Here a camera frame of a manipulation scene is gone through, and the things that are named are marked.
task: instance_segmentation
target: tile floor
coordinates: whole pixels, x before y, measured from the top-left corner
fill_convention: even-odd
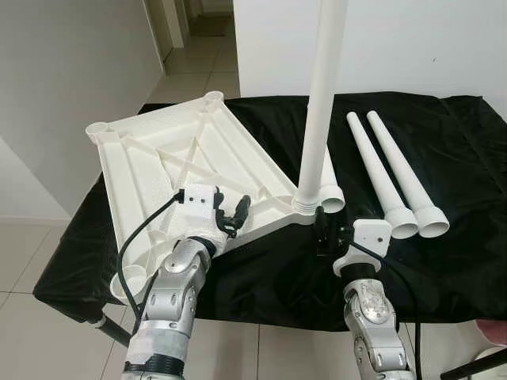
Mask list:
[[[200,37],[171,52],[168,75],[150,102],[181,102],[212,89],[239,97],[234,28],[225,37]],[[116,380],[125,348],[87,324],[79,324],[38,302],[31,291],[58,245],[64,227],[0,224],[0,367],[2,378]],[[127,329],[132,313],[106,306]],[[400,336],[413,360],[414,331]],[[425,379],[466,363],[490,345],[472,322],[424,325]],[[221,321],[197,320],[189,346],[188,380],[359,379],[350,333],[312,332]]]

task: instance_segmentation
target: metal table leg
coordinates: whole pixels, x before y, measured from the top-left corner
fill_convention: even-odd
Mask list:
[[[102,316],[99,320],[88,321],[88,323],[90,323],[95,329],[99,329],[104,334],[112,337],[116,342],[125,347],[128,347],[128,342],[130,341],[131,335],[104,313],[102,313]]]
[[[507,348],[494,354],[488,355],[484,358],[474,360],[461,367],[455,368],[454,370],[448,370],[440,375],[441,380],[458,380],[460,378],[466,378],[471,374],[477,374],[491,368],[498,367],[502,364],[507,363]]]

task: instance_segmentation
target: tapered white tube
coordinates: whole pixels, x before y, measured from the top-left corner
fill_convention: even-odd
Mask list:
[[[328,214],[339,212],[345,206],[343,191],[336,181],[333,162],[331,162],[330,151],[327,147],[324,153],[318,198],[320,199],[320,204],[324,208],[324,212]]]
[[[399,186],[402,188],[403,194],[415,214],[419,225],[419,234],[424,238],[434,238],[445,234],[449,229],[449,221],[444,212],[436,207],[429,198],[428,193],[393,140],[379,114],[370,111],[367,118],[389,161],[389,165],[395,173]]]
[[[417,220],[414,213],[405,207],[356,113],[349,112],[347,121],[375,193],[379,198],[384,218],[393,227],[391,236],[395,239],[405,239],[415,235],[417,233]]]
[[[314,214],[319,204],[320,176],[330,128],[346,5],[346,0],[320,1],[299,186],[292,202],[294,209],[303,215]]]

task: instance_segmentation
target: table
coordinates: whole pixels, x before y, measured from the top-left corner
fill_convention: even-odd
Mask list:
[[[226,105],[297,183],[307,97],[258,97]],[[149,112],[167,104],[145,104]],[[342,222],[383,216],[345,115],[375,109],[383,118],[451,229],[434,239],[391,241],[389,257],[417,295],[419,320],[507,318],[507,125],[481,97],[439,99],[407,93],[337,95],[328,147],[347,201]],[[367,128],[378,152],[372,131]],[[385,157],[380,153],[384,165]],[[196,316],[303,329],[343,331],[341,280],[332,258],[319,256],[315,228],[290,225],[213,260]],[[33,294],[118,341],[128,333],[102,313],[116,240],[102,176],[72,218]],[[414,321],[406,289],[381,271],[400,321]]]

